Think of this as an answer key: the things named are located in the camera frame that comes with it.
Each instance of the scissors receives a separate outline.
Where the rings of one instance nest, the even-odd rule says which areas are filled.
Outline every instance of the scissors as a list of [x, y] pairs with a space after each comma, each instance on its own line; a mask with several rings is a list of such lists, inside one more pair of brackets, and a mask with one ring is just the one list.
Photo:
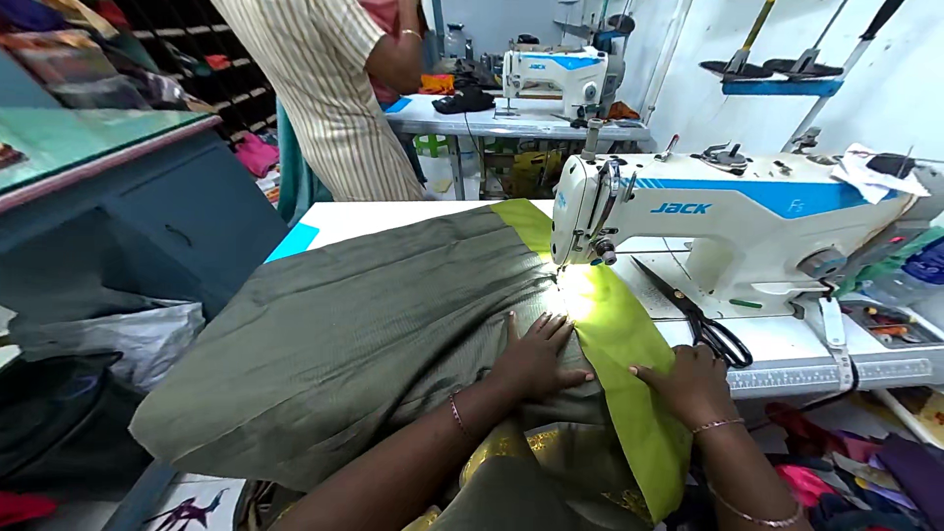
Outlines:
[[642, 262], [632, 257], [636, 265], [642, 269], [643, 273], [649, 277], [659, 292], [672, 301], [675, 307], [682, 311], [685, 318], [688, 319], [688, 326], [692, 329], [692, 335], [695, 337], [694, 344], [704, 343], [711, 347], [715, 356], [724, 360], [728, 367], [745, 368], [754, 363], [754, 357], [750, 351], [730, 330], [721, 323], [705, 316], [695, 302], [692, 302], [681, 289], [674, 288], [666, 281], [659, 278], [651, 269], [643, 265]]

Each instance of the white sewing machine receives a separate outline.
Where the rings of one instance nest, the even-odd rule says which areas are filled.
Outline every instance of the white sewing machine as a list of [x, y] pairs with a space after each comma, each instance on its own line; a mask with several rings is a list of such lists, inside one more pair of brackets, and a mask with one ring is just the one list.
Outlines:
[[[622, 62], [593, 46], [584, 48], [515, 44], [505, 52], [502, 92], [511, 106], [516, 97], [563, 95], [563, 115], [575, 119], [597, 115], [604, 94], [615, 93], [622, 80]], [[608, 69], [613, 72], [608, 76]], [[528, 85], [550, 84], [553, 89]]]
[[[554, 263], [611, 265], [615, 247], [632, 236], [692, 237], [679, 264], [693, 281], [689, 291], [698, 291], [686, 292], [692, 301], [713, 299], [729, 316], [790, 315], [788, 302], [831, 291], [849, 258], [918, 201], [893, 193], [869, 204], [830, 177], [825, 159], [745, 158], [724, 148], [697, 158], [571, 157], [554, 204]], [[942, 208], [940, 196], [932, 199], [927, 220]]]

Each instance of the measuring tape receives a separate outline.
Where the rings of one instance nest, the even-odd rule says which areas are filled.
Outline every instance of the measuring tape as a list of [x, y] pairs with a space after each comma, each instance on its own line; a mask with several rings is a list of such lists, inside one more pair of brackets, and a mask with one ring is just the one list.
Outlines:
[[[930, 377], [934, 374], [931, 360], [918, 358], [913, 360], [886, 360], [856, 362], [859, 370], [859, 385], [892, 380]], [[835, 390], [841, 382], [843, 371], [836, 365], [798, 368], [748, 368], [728, 372], [728, 385], [732, 393], [773, 395], [776, 393], [758, 393], [766, 390], [786, 390], [788, 394], [801, 394], [803, 387], [827, 387]]]

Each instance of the hand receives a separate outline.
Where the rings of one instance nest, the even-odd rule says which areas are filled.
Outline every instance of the hand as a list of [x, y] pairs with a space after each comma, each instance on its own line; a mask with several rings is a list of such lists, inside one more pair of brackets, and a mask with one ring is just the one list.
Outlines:
[[566, 345], [574, 325], [566, 316], [542, 314], [518, 338], [514, 312], [508, 315], [508, 347], [492, 367], [490, 378], [512, 389], [523, 400], [542, 400], [595, 378], [586, 370], [557, 368], [557, 354]]
[[680, 345], [675, 351], [675, 366], [661, 374], [641, 365], [630, 366], [630, 372], [659, 393], [676, 419], [689, 430], [716, 420], [740, 417], [731, 390], [724, 361], [715, 358], [707, 345], [696, 348]]

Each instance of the bracelet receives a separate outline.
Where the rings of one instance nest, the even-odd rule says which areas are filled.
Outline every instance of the bracelet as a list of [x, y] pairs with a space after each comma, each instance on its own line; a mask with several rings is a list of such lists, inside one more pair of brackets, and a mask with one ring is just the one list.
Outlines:
[[728, 424], [743, 424], [744, 419], [729, 419], [729, 420], [715, 420], [714, 422], [708, 422], [698, 428], [692, 430], [692, 435], [699, 434], [705, 430], [710, 430], [712, 428], [717, 428], [718, 426], [726, 426]]
[[400, 35], [415, 35], [417, 39], [419, 39], [420, 41], [423, 41], [423, 36], [420, 35], [418, 32], [413, 31], [412, 29], [401, 29]]
[[757, 525], [763, 525], [764, 527], [774, 527], [778, 529], [782, 527], [789, 527], [793, 525], [794, 523], [799, 522], [800, 518], [802, 518], [803, 516], [803, 505], [797, 502], [797, 512], [794, 513], [793, 516], [791, 516], [790, 518], [786, 520], [761, 520], [759, 518], [754, 518], [750, 515], [744, 514], [741, 511], [734, 508], [734, 506], [729, 504], [727, 500], [725, 500], [724, 498], [718, 495], [718, 493], [715, 491], [715, 488], [712, 487], [711, 483], [708, 484], [708, 490], [712, 493], [712, 495], [715, 496], [715, 498], [719, 502], [721, 502], [722, 505], [727, 507], [728, 510], [730, 510], [735, 515], [739, 516], [740, 518], [748, 522], [756, 523]]
[[456, 393], [449, 393], [449, 405], [452, 406], [452, 418], [454, 418], [459, 424], [459, 429], [462, 430], [463, 435], [465, 435], [469, 440], [473, 440], [472, 436], [470, 436], [469, 433], [465, 431], [463, 419], [459, 416], [459, 410], [456, 409], [456, 401], [452, 398], [454, 396], [456, 396]]

